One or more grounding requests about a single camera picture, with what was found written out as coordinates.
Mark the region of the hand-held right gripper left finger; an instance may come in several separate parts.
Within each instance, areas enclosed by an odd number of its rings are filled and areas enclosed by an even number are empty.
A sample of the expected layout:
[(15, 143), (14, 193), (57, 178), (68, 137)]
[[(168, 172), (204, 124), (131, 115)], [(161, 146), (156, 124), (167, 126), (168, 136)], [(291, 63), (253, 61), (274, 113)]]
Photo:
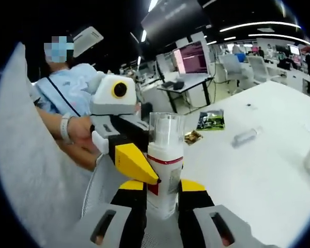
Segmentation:
[(147, 184), (129, 180), (109, 204), (101, 204), (77, 223), (77, 247), (141, 247), (147, 225)]

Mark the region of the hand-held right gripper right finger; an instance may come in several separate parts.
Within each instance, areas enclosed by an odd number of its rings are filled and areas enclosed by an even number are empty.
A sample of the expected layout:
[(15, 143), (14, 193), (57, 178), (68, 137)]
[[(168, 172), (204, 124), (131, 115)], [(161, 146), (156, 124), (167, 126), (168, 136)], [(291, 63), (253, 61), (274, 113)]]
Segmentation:
[(178, 227), (184, 247), (260, 247), (248, 223), (187, 179), (179, 182)]

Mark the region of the person's left hand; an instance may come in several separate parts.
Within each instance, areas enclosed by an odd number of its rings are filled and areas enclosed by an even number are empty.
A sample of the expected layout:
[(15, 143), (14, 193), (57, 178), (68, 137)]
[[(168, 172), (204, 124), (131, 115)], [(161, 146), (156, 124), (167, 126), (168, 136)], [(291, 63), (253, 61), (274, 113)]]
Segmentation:
[(91, 126), (90, 117), (72, 117), (68, 135), (73, 144), (67, 145), (65, 151), (80, 167), (92, 172), (102, 152), (92, 142)]

